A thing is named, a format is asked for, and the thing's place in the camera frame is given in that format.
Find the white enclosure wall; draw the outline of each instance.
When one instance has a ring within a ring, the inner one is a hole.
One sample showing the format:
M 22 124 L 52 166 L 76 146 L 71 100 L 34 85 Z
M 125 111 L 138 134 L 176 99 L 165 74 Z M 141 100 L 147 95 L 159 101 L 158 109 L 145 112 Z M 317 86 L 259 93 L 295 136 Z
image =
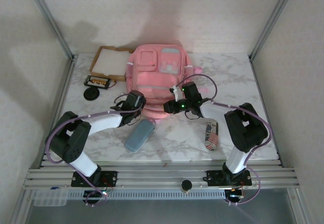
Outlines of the white enclosure wall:
M 0 223 L 8 223 L 49 130 L 66 57 L 33 0 L 0 4 Z
M 278 0 L 45 0 L 74 53 L 181 43 L 249 53 Z
M 289 0 L 254 66 L 281 156 L 324 223 L 324 0 Z

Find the black round object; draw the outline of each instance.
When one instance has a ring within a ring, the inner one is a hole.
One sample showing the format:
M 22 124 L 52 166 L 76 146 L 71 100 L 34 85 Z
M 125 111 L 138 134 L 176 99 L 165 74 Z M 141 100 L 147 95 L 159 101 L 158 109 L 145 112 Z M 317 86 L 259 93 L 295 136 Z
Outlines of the black round object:
M 184 191 L 189 191 L 192 188 L 192 183 L 189 180 L 184 180 L 181 184 L 181 187 Z
M 89 101 L 95 100 L 97 97 L 99 97 L 99 95 L 99 89 L 97 89 L 96 87 L 89 87 L 83 93 L 83 97 L 85 97 L 85 99 Z

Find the cardboard box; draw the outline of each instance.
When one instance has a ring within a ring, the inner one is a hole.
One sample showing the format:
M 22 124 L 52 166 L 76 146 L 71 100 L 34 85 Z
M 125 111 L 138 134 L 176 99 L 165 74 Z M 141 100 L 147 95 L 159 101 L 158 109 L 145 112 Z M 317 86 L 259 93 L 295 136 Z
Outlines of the cardboard box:
M 107 73 L 99 73 L 99 72 L 94 72 L 93 71 L 93 69 L 94 69 L 94 67 L 95 67 L 95 65 L 96 65 L 96 63 L 98 61 L 98 58 L 100 56 L 100 53 L 101 53 L 101 51 L 103 49 L 111 50 L 111 51 L 117 51 L 117 52 L 128 52 L 130 54 L 133 53 L 135 50 L 134 49 L 127 49 L 127 48 L 115 48 L 113 46 L 101 46 L 98 49 L 98 51 L 97 51 L 97 53 L 96 53 L 96 55 L 95 55 L 95 57 L 94 57 L 94 59 L 92 61 L 91 67 L 90 67 L 90 74 L 92 76 L 99 76 L 99 77 L 109 78 L 109 79 L 116 80 L 116 81 L 126 81 L 126 79 L 125 79 L 125 71 L 123 72 L 122 75 L 111 75 L 111 74 L 107 74 Z M 109 58 L 107 58 L 107 66 L 113 66 L 113 65 L 109 64 L 108 60 L 109 60 Z

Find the pink backpack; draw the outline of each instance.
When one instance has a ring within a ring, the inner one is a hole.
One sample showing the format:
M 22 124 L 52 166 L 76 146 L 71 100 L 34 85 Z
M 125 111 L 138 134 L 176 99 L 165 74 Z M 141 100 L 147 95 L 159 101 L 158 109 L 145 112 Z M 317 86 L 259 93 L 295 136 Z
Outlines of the pink backpack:
M 175 44 L 144 44 L 131 54 L 126 68 L 127 91 L 144 94 L 146 105 L 142 113 L 151 119 L 169 114 L 163 104 L 174 99 L 172 86 L 193 74 L 194 67 L 187 52 Z

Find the black mounting bracket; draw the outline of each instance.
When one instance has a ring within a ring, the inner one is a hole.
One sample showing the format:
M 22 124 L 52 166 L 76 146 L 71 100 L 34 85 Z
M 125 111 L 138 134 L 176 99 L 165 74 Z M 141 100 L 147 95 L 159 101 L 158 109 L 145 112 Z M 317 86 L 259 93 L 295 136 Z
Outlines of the black mounting bracket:
M 100 177 L 94 186 L 96 187 L 115 187 L 117 183 L 116 171 L 101 171 Z M 87 182 L 77 173 L 73 173 L 71 187 L 90 187 Z
M 208 187 L 214 186 L 252 186 L 250 172 L 244 170 L 239 176 L 239 179 L 229 183 L 222 170 L 209 170 L 206 171 L 207 176 L 202 180 L 206 181 Z

